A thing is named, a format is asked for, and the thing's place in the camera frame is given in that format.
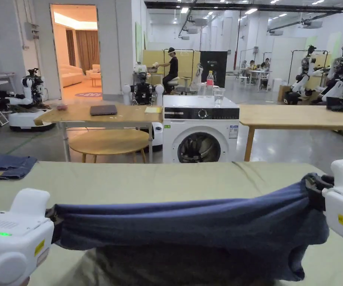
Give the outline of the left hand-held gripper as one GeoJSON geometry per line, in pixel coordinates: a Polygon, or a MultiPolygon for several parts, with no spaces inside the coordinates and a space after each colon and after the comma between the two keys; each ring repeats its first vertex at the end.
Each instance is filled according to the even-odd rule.
{"type": "Polygon", "coordinates": [[[45,261],[60,223],[50,194],[32,188],[15,196],[10,210],[0,211],[0,286],[21,286],[45,261]]]}

